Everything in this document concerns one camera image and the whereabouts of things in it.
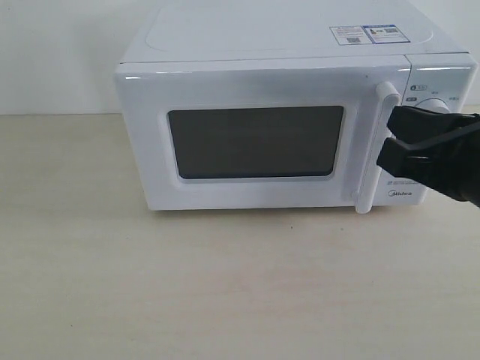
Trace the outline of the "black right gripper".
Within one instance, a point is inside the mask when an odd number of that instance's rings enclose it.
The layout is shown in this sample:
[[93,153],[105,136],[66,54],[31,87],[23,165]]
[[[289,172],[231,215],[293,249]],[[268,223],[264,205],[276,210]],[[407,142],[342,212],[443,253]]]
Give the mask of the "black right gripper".
[[479,207],[479,114],[396,106],[376,164],[458,202]]

